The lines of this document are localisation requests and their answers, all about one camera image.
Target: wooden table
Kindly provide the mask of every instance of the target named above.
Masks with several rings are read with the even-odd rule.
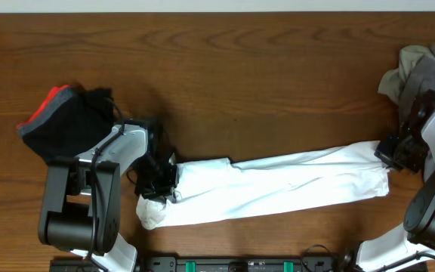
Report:
[[[402,47],[432,43],[435,14],[422,13],[0,14],[0,271],[65,255],[38,241],[47,167],[15,129],[50,87],[113,87],[128,116],[159,116],[186,159],[241,161],[382,138],[396,129],[382,75]],[[339,252],[400,224],[419,187],[395,178],[383,198],[144,231],[124,179],[120,232],[147,254]]]

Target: cable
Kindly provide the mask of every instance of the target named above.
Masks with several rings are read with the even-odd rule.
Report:
[[[119,113],[120,118],[120,129],[118,133],[115,133],[110,139],[105,141],[100,148],[95,148],[94,156],[91,158],[91,164],[90,164],[90,178],[92,180],[90,187],[91,187],[91,209],[92,209],[92,224],[91,224],[91,238],[90,238],[90,249],[87,252],[87,255],[83,258],[83,261],[90,261],[93,262],[91,259],[91,256],[94,252],[95,247],[95,241],[97,239],[97,226],[98,226],[98,219],[97,219],[97,187],[98,184],[100,184],[100,181],[98,180],[97,176],[97,158],[102,154],[102,152],[120,135],[124,134],[125,130],[125,120],[122,115],[122,111],[119,107],[115,104],[115,102],[112,99],[106,98],[107,101],[109,101],[113,107],[117,110],[117,113]]]
[[[97,263],[94,259],[90,259],[90,262],[96,266],[98,269],[102,270],[103,272],[107,272],[108,269],[106,269],[105,267],[103,267],[101,264]]]
[[[314,249],[314,248],[316,248],[316,247],[320,247],[320,248],[326,250],[327,253],[330,255],[330,257],[332,257],[332,259],[334,259],[334,260],[336,259],[336,257],[332,254],[332,252],[330,252],[330,250],[327,249],[326,246],[324,246],[324,245],[318,245],[318,244],[317,244],[317,245],[309,246],[309,247],[308,247],[307,249],[305,249],[305,251],[303,251],[303,253],[301,254],[301,265],[303,265],[303,267],[305,267],[305,269],[306,269],[308,272],[312,272],[312,271],[308,268],[308,264],[307,264],[307,262],[304,261],[305,254],[307,254],[307,252],[310,251],[310,249]]]
[[[408,258],[405,258],[405,259],[403,259],[401,261],[398,261],[398,262],[396,262],[394,264],[384,266],[383,268],[377,270],[377,272],[385,272],[385,271],[393,269],[395,267],[399,267],[401,265],[407,264],[410,261],[420,260],[422,257],[431,258],[431,259],[435,260],[435,255],[428,254],[428,253],[419,253],[419,252],[416,252],[414,255],[412,255],[412,256],[410,256]]]
[[[127,176],[127,179],[128,179],[128,181],[130,181],[132,184],[134,184],[134,185],[137,185],[137,182],[136,181],[133,181],[131,178],[130,178],[130,175],[128,174],[128,173],[130,173],[130,171],[134,171],[135,172],[135,169],[130,169],[130,170],[128,170],[126,173],[125,173],[125,175]]]

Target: white cloth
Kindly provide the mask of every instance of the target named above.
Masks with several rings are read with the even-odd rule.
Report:
[[[387,172],[378,141],[231,164],[178,165],[177,203],[139,199],[143,227],[178,226],[271,215],[385,196]]]

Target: green connector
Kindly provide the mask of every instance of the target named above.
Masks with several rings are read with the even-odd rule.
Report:
[[[188,261],[186,263],[186,272],[196,272],[196,263],[193,261]]]
[[[283,264],[284,272],[293,272],[293,263],[290,261],[285,261]]]

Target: red trim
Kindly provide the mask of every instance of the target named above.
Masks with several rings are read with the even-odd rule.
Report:
[[[17,124],[16,127],[19,128],[22,125],[28,125],[29,123],[31,123],[36,117],[38,117],[38,115],[40,115],[43,110],[46,108],[46,106],[48,105],[48,103],[50,103],[50,101],[63,89],[68,88],[69,85],[63,85],[61,87],[53,87],[50,92],[48,93],[48,96],[46,97],[46,99],[43,101],[43,103],[39,106],[38,110],[36,110],[35,113],[33,113],[33,115],[31,116],[31,118],[29,118],[28,121]]]

